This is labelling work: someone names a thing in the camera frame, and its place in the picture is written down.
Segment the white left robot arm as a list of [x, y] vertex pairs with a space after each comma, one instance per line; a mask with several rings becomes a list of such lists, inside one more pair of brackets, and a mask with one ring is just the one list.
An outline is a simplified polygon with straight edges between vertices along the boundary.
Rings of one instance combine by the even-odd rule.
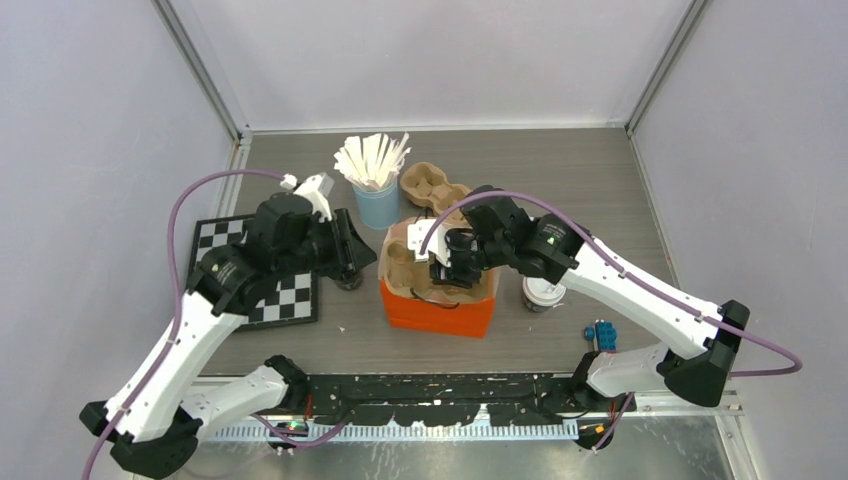
[[163, 479], [230, 423], [272, 408], [298, 412], [309, 378], [282, 355], [211, 393], [187, 392], [223, 341], [281, 281], [307, 274], [350, 289], [376, 259], [347, 209], [330, 210], [298, 194], [271, 196], [239, 239], [204, 254], [154, 349], [113, 397], [83, 408], [82, 423], [110, 444], [123, 470]]

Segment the white coffee cup lid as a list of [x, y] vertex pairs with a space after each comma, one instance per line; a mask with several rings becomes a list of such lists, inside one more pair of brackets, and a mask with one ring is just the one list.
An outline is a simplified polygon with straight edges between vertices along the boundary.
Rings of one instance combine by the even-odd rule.
[[561, 304], [567, 288], [560, 284], [552, 284], [543, 278], [524, 277], [522, 279], [523, 298], [543, 304]]

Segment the single brown cup carrier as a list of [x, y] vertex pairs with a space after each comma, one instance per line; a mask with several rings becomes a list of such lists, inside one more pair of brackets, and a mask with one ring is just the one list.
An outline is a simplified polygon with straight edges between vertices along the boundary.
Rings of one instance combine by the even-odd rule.
[[435, 285], [429, 276], [432, 261], [415, 262], [407, 248], [408, 222], [391, 227], [384, 239], [378, 262], [378, 279], [383, 281], [393, 295], [443, 305], [472, 304], [497, 295], [501, 269], [485, 271], [481, 281], [470, 289]]

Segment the black paper coffee cup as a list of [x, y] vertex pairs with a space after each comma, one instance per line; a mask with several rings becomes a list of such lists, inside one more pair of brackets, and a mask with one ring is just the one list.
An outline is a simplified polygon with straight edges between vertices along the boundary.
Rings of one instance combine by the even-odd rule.
[[557, 303], [552, 304], [552, 305], [543, 305], [543, 304], [538, 304], [538, 303], [535, 303], [535, 302], [531, 301], [531, 300], [530, 300], [530, 299], [528, 299], [528, 298], [524, 298], [524, 299], [522, 300], [522, 302], [523, 302], [524, 307], [525, 307], [528, 311], [533, 312], [533, 313], [544, 313], [544, 312], [550, 311], [550, 310], [552, 310], [553, 308], [556, 308], [556, 307], [558, 306], [558, 304], [557, 304]]

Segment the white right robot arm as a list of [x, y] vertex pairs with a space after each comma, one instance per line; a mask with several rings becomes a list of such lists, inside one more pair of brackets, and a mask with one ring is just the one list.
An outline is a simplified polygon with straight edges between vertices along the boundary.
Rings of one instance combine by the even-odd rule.
[[585, 354], [569, 395], [596, 410], [622, 394], [664, 388], [701, 407], [719, 404], [739, 351], [749, 309], [686, 294], [622, 258], [588, 229], [540, 202], [530, 216], [517, 205], [528, 195], [490, 185], [455, 204], [467, 226], [449, 227], [441, 214], [413, 227], [408, 242], [417, 261], [430, 263], [439, 285], [469, 288], [483, 272], [509, 266], [526, 279], [563, 287], [614, 309], [658, 338], [629, 352]]

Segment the orange paper bag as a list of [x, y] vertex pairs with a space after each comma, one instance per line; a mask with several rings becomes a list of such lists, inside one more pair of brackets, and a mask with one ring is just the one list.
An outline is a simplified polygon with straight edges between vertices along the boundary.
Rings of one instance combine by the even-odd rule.
[[[411, 224], [420, 219], [432, 218], [410, 217], [399, 223]], [[486, 335], [495, 313], [497, 295], [481, 302], [455, 304], [445, 308], [440, 304], [393, 295], [383, 281], [379, 280], [379, 282], [389, 324], [395, 328], [482, 338]]]

